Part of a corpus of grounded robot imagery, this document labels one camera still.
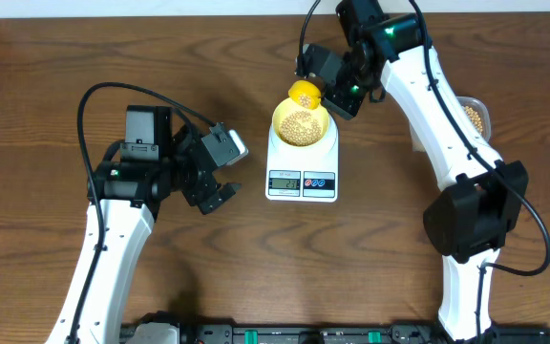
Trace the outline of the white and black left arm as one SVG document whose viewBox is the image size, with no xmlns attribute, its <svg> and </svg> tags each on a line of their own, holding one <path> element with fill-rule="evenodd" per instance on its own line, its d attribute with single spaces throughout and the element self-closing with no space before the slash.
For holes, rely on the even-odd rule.
<svg viewBox="0 0 550 344">
<path fill-rule="evenodd" d="M 224 153 L 225 165 L 232 165 L 249 152 L 235 130 L 223 129 L 201 139 L 208 153 Z M 196 206 L 209 214 L 239 189 L 227 183 Z M 65 303 L 45 343 L 120 343 L 122 315 L 128 299 L 138 257 L 151 235 L 155 218 L 146 204 L 131 206 L 129 200 L 105 199 L 87 208 L 87 225 L 83 246 Z M 97 215 L 103 218 L 99 227 Z M 91 263 L 101 248 L 94 269 Z M 82 298 L 87 277 L 90 286 Z M 78 301 L 83 300 L 79 316 Z M 180 325 L 151 321 L 138 325 L 126 343 L 181 343 Z"/>
</svg>

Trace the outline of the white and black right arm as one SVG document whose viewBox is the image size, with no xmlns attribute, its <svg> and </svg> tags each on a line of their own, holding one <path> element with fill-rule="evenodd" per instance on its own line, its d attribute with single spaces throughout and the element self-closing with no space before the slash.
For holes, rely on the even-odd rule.
<svg viewBox="0 0 550 344">
<path fill-rule="evenodd" d="M 325 82 L 323 104 L 355 118 L 374 90 L 391 96 L 431 162 L 439 196 L 424 229 L 443 258 L 438 323 L 454 343 L 494 337 L 488 311 L 491 270 L 515 227 L 528 184 L 519 161 L 506 163 L 468 119 L 448 83 L 420 9 L 398 17 L 375 1 L 342 1 L 336 15 L 349 51 L 317 62 L 306 47 L 299 64 Z"/>
</svg>

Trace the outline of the yellow plastic measuring scoop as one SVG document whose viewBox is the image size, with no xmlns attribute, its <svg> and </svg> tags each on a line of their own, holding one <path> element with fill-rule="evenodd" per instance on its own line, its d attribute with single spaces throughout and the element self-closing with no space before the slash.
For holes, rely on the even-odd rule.
<svg viewBox="0 0 550 344">
<path fill-rule="evenodd" d="M 298 105 L 309 110 L 315 110 L 321 103 L 322 93 L 313 83 L 306 80 L 297 80 L 288 90 L 288 96 Z"/>
</svg>

